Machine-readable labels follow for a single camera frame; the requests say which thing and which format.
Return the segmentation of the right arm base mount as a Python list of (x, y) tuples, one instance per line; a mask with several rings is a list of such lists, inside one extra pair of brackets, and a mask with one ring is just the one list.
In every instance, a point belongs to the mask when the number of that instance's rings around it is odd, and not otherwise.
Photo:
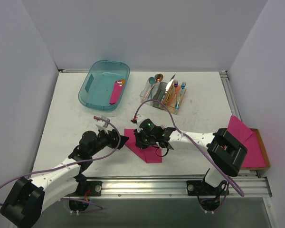
[(224, 196), (229, 194), (227, 182), (223, 180), (217, 187), (212, 187), (204, 180), (187, 180), (187, 195), (199, 197)]

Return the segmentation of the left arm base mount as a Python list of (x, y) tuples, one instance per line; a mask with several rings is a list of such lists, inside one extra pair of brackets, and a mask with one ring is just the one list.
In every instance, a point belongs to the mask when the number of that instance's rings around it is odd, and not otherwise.
[(102, 194), (102, 181), (87, 180), (79, 183), (75, 192), (69, 194), (69, 196), (76, 197), (99, 197)]

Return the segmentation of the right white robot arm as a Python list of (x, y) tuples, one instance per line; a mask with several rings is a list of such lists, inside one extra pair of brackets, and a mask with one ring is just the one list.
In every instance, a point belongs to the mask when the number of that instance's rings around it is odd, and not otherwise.
[(146, 150), (159, 146), (167, 150), (203, 151), (210, 156), (210, 169), (201, 182), (202, 191), (212, 194), (226, 177), (236, 177), (247, 155), (247, 148), (228, 130), (220, 128), (215, 133), (181, 132), (175, 127), (156, 126), (149, 118), (136, 116), (131, 120), (136, 147)]

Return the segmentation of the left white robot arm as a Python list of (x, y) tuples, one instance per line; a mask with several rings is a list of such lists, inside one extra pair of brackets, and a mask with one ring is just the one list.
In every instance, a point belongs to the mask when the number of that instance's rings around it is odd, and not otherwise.
[(17, 180), (1, 206), (1, 215), (18, 228), (32, 227), (41, 213), (59, 199), (85, 193), (86, 178), (82, 173), (95, 154), (105, 147), (121, 149), (128, 140), (116, 130), (83, 133), (78, 146), (52, 171)]

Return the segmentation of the pink paper napkin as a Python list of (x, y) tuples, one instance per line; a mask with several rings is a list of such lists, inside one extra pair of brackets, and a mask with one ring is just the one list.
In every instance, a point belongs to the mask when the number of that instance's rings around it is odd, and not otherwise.
[(155, 147), (148, 147), (147, 149), (140, 149), (136, 147), (136, 139), (134, 136), (134, 129), (124, 129), (124, 136), (129, 137), (125, 146), (137, 155), (145, 163), (162, 163), (162, 150)]

